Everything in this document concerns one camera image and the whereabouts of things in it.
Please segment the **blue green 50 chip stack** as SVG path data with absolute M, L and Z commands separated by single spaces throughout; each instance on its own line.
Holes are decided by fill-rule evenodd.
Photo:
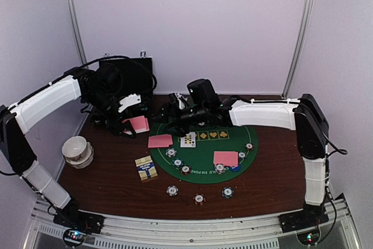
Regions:
M 222 189 L 221 195 L 225 199 L 230 199 L 234 195 L 234 190 L 231 187 L 224 187 Z

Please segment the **red black 100 chip stack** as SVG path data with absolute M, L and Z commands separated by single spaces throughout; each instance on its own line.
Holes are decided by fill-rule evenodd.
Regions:
M 195 205 L 203 205 L 206 202 L 205 196 L 203 194 L 196 194 L 193 197 Z

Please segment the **10 chips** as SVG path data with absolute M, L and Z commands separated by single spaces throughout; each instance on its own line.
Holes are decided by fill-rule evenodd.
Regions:
M 214 171 L 216 174 L 223 174 L 226 172 L 226 167 L 223 164 L 216 164 L 214 166 Z
M 165 155 L 169 158 L 176 157 L 177 150 L 175 148 L 168 148 L 165 152 Z

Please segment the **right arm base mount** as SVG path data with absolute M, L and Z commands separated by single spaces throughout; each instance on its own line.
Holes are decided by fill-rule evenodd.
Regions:
M 304 203 L 300 211 L 289 212 L 279 216 L 279 222 L 283 233 L 317 227 L 320 223 L 328 222 L 324 204 L 319 206 Z

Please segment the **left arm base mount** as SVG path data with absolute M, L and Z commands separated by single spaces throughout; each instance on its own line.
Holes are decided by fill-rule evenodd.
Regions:
M 104 224 L 104 216 L 83 212 L 78 209 L 63 209 L 53 218 L 55 224 L 78 229 L 88 234 L 100 234 Z

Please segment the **pink cards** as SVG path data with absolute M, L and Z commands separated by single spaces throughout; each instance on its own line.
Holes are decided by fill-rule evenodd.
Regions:
M 222 164 L 228 167 L 238 165 L 238 152 L 235 151 L 214 151 L 213 164 Z
M 170 134 L 154 135 L 148 138 L 148 148 L 168 148 L 173 145 L 173 137 Z

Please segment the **blue white 10 chip stack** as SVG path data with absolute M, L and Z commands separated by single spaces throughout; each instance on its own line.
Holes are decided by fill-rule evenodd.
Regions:
M 178 187 L 175 185 L 169 185 L 166 190 L 166 193 L 171 197 L 178 195 L 178 192 Z

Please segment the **pink playing card deck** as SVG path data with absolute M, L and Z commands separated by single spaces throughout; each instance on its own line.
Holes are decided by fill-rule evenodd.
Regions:
M 124 119 L 123 123 L 125 123 L 126 121 L 130 121 L 134 131 L 137 134 L 142 133 L 142 132 L 147 132 L 150 130 L 148 119 L 143 115 L 138 116 L 138 117 L 133 117 L 130 119 Z

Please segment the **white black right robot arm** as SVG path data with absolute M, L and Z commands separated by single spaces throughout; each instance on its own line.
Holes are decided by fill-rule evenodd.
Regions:
M 193 105 L 184 108 L 174 93 L 169 94 L 152 117 L 153 122 L 165 123 L 166 131 L 185 136 L 192 125 L 210 123 L 222 127 L 254 125 L 278 127 L 295 131 L 297 149 L 305 164 L 305 202 L 299 213 L 303 226 L 312 226 L 323 215 L 323 205 L 329 175 L 329 123 L 311 94 L 299 99 L 247 100 L 230 96 L 220 100 L 218 95 L 192 94 Z

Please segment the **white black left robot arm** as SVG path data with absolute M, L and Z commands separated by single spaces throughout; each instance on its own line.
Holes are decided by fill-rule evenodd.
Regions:
M 46 116 L 65 104 L 82 99 L 96 108 L 107 121 L 113 135 L 125 136 L 136 132 L 125 111 L 139 104 L 141 97 L 130 94 L 118 100 L 101 80 L 98 72 L 72 68 L 67 73 L 11 105 L 1 106 L 1 152 L 10 164 L 13 173 L 20 176 L 41 194 L 71 228 L 78 228 L 84 216 L 78 211 L 75 200 L 62 188 L 50 173 L 39 163 L 25 135 Z

